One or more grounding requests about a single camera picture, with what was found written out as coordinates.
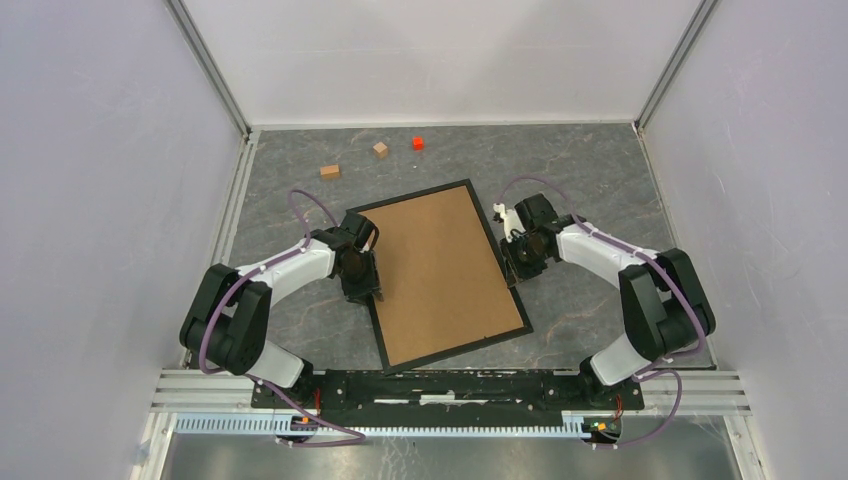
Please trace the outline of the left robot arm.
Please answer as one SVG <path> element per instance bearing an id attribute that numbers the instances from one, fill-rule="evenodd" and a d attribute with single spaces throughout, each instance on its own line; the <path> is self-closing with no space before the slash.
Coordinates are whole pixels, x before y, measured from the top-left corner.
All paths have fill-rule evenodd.
<path id="1" fill-rule="evenodd" d="M 312 366 L 267 338 L 272 307 L 302 287 L 337 278 L 345 300 L 370 307 L 382 296 L 375 245 L 378 227 L 349 211 L 338 226 L 314 230 L 276 257 L 204 274 L 179 333 L 201 369 L 244 375 L 276 385 L 290 407 L 314 394 Z"/>

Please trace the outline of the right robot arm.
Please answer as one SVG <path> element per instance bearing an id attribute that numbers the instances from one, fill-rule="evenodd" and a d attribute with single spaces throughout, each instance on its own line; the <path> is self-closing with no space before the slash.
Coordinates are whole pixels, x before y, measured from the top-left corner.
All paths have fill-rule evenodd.
<path id="1" fill-rule="evenodd" d="M 580 365 L 577 392 L 602 408 L 624 381 L 705 346 L 715 316 L 684 251 L 641 248 L 613 237 L 572 214 L 558 215 L 542 194 L 514 207 L 493 206 L 504 230 L 500 242 L 509 285 L 535 278 L 549 262 L 581 267 L 616 288 L 624 332 Z"/>

